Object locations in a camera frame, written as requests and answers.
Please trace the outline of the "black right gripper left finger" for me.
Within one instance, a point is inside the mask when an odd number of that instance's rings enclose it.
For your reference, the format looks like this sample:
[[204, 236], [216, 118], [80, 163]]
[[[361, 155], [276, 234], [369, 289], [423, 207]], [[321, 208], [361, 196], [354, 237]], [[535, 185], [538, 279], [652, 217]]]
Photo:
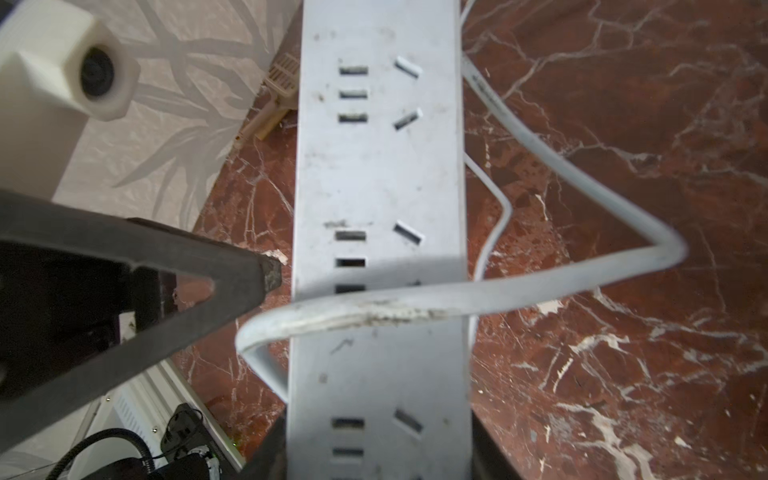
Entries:
[[235, 476], [236, 480], [286, 480], [286, 414], [282, 413], [268, 430], [259, 448]]

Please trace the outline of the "blue-white power strip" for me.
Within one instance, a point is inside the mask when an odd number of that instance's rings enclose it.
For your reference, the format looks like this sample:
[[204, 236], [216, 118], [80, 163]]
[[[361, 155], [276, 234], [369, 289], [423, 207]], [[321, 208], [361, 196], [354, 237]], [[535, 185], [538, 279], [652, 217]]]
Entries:
[[[463, 281], [465, 167], [455, 1], [303, 6], [295, 301]], [[463, 320], [290, 344], [292, 479], [467, 479]]]

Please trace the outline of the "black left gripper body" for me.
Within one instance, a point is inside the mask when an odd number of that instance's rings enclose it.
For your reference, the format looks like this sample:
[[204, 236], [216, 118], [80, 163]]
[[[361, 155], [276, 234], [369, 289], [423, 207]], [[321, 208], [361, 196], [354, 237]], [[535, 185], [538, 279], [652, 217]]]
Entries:
[[170, 272], [2, 243], [2, 395], [22, 396], [118, 345], [123, 313], [139, 331], [174, 313], [176, 285]]

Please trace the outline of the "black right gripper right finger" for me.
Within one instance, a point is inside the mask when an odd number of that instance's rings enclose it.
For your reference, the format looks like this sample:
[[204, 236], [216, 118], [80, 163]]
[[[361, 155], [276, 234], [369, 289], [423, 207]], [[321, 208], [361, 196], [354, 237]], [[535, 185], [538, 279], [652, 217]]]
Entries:
[[472, 412], [472, 480], [522, 480], [475, 412]]

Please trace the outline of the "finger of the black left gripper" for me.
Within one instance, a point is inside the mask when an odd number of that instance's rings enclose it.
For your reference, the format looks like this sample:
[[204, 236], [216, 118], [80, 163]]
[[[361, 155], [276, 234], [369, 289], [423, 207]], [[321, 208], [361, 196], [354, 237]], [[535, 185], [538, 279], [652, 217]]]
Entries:
[[22, 396], [1, 393], [1, 446], [9, 449], [173, 353], [258, 307], [281, 282], [278, 261], [146, 219], [123, 219], [24, 195], [1, 195], [4, 242], [176, 275], [176, 311], [139, 331], [119, 317], [118, 345]]

